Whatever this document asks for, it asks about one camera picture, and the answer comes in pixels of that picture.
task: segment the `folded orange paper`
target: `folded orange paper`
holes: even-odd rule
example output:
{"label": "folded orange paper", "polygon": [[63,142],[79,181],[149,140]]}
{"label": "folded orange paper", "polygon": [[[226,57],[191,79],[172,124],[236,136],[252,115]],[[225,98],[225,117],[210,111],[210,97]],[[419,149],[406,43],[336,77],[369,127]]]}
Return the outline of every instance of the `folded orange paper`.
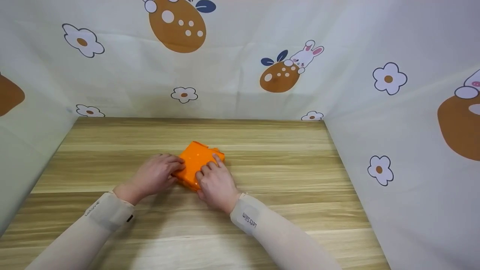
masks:
{"label": "folded orange paper", "polygon": [[173,173],[179,179],[179,183],[185,187],[197,192],[200,189],[195,173],[209,161],[215,162],[213,154],[217,154],[222,161],[225,160],[225,154],[218,148],[208,148],[208,146],[199,142],[191,142],[190,145],[179,155],[185,160],[185,169]]}

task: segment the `forearm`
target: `forearm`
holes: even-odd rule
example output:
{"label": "forearm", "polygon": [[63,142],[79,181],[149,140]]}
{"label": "forearm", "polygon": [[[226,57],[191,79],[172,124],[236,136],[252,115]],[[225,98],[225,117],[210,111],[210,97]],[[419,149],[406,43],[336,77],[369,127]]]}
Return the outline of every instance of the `forearm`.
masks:
{"label": "forearm", "polygon": [[133,205],[105,193],[26,269],[84,270],[112,233],[133,213]]}
{"label": "forearm", "polygon": [[249,195],[242,194],[230,218],[255,237],[283,270],[341,269],[308,234]]}

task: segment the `wooden table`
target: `wooden table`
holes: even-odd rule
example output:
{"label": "wooden table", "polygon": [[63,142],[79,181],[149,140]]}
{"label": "wooden table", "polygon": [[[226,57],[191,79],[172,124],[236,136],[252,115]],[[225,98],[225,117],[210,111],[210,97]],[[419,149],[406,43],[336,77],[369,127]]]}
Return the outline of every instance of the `wooden table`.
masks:
{"label": "wooden table", "polygon": [[[0,240],[24,269],[95,200],[156,153],[218,147],[239,188],[323,244],[344,269],[389,269],[323,122],[79,118]],[[229,218],[180,186],[144,199],[93,269],[276,269]]]}

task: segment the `backdrop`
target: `backdrop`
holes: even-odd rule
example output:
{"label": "backdrop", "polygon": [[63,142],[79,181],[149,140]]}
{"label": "backdrop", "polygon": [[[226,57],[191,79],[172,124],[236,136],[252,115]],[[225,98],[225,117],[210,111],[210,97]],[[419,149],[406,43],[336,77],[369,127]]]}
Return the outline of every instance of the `backdrop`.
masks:
{"label": "backdrop", "polygon": [[76,117],[325,120],[393,269],[480,268],[478,10],[4,1],[1,228]]}

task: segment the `hand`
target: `hand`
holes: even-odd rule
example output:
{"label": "hand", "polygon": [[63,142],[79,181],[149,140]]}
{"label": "hand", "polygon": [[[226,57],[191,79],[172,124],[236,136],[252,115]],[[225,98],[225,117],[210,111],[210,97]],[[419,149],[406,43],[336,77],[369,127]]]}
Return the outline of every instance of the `hand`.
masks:
{"label": "hand", "polygon": [[208,206],[230,214],[235,208],[241,192],[235,186],[233,177],[222,160],[216,154],[213,154],[213,157],[216,164],[209,162],[195,174],[198,184],[202,188],[197,194]]}
{"label": "hand", "polygon": [[118,198],[136,205],[148,195],[157,194],[177,181],[171,174],[183,170],[184,161],[170,154],[158,154],[149,158],[127,182],[116,186],[113,193]]}

